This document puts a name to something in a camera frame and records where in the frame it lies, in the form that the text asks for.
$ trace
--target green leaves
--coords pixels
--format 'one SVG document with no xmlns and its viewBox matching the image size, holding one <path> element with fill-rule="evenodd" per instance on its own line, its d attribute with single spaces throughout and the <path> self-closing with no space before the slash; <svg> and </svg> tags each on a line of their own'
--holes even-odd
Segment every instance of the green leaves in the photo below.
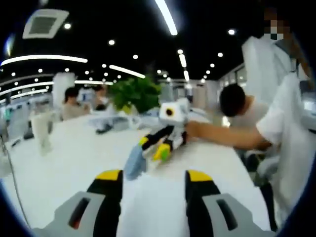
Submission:
<svg viewBox="0 0 316 237">
<path fill-rule="evenodd" d="M 159 106 L 160 91 L 160 85 L 154 84 L 149 77 L 129 78 L 113 84 L 109 89 L 118 110 L 121 110 L 124 105 L 131 107 L 133 104 L 139 113 Z"/>
</svg>

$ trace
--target office desk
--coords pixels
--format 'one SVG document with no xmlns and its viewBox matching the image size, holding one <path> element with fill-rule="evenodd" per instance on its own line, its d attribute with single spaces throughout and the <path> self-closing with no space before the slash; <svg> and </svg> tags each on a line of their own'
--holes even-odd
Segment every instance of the office desk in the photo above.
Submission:
<svg viewBox="0 0 316 237">
<path fill-rule="evenodd" d="M 191 119 L 206 121 L 198 115 Z M 53 150 L 40 156 L 34 140 L 21 141 L 10 148 L 18 190 L 32 228 L 43 228 L 53 220 L 54 211 L 78 191 L 86 191 L 97 174 L 110 169 L 123 169 L 128 155 L 149 132 L 125 130 L 96 135 L 84 116 L 54 125 L 50 136 Z M 269 219 L 264 199 L 232 148 L 202 141 L 192 142 L 175 151 L 164 165 L 149 163 L 149 174 L 184 182 L 189 168 L 213 177 L 222 193 L 231 193 L 253 213 L 254 222 L 268 230 Z M 12 174 L 3 184 L 20 212 Z"/>
</svg>

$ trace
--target black ceiling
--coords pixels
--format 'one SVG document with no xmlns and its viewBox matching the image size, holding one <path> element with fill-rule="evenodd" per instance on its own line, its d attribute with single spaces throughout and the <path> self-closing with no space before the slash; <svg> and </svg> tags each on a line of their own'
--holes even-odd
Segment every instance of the black ceiling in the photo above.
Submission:
<svg viewBox="0 0 316 237">
<path fill-rule="evenodd" d="M 183 78 L 178 49 L 186 56 L 191 79 L 219 79 L 243 62 L 241 45 L 249 36 L 263 34 L 263 13 L 255 0 L 165 0 L 178 30 L 172 36 L 155 0 L 50 0 L 42 8 L 69 11 L 66 22 L 72 27 L 59 29 L 53 39 L 22 39 L 28 17 L 40 8 L 37 1 L 11 1 L 2 9 L 2 45 L 10 34 L 15 35 L 11 57 L 30 54 L 59 54 L 88 59 L 88 63 L 60 60 L 29 60 L 3 66 L 0 81 L 15 77 L 56 73 L 70 68 L 80 79 L 101 80 L 108 72 L 108 80 L 130 75 L 102 68 L 114 64 L 142 74 L 150 70 L 165 70 L 171 78 Z M 230 28 L 237 30 L 230 36 Z M 116 44 L 108 45 L 114 39 Z M 1 59 L 8 58 L 2 54 Z M 34 80 L 23 83 L 34 83 Z"/>
</svg>

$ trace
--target toy eye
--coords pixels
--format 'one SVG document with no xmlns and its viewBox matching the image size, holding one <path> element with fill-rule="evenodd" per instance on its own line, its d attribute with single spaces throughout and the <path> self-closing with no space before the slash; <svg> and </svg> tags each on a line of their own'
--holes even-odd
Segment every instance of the toy eye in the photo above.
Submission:
<svg viewBox="0 0 316 237">
<path fill-rule="evenodd" d="M 166 109 L 166 114 L 168 116 L 173 116 L 173 110 L 172 109 Z"/>
</svg>

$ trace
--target robot toy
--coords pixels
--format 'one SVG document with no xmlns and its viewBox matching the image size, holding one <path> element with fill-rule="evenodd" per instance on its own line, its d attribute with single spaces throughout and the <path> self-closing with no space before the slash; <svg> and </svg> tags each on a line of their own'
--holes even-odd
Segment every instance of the robot toy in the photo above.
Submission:
<svg viewBox="0 0 316 237">
<path fill-rule="evenodd" d="M 153 160 L 168 160 L 172 151 L 186 143 L 185 125 L 188 122 L 189 111 L 190 103 L 186 98 L 162 103 L 159 111 L 161 127 L 143 137 L 132 149 L 124 168 L 127 179 L 136 179 L 142 172 L 146 172 L 144 152 L 160 140 L 163 142 L 158 146 Z"/>
</svg>

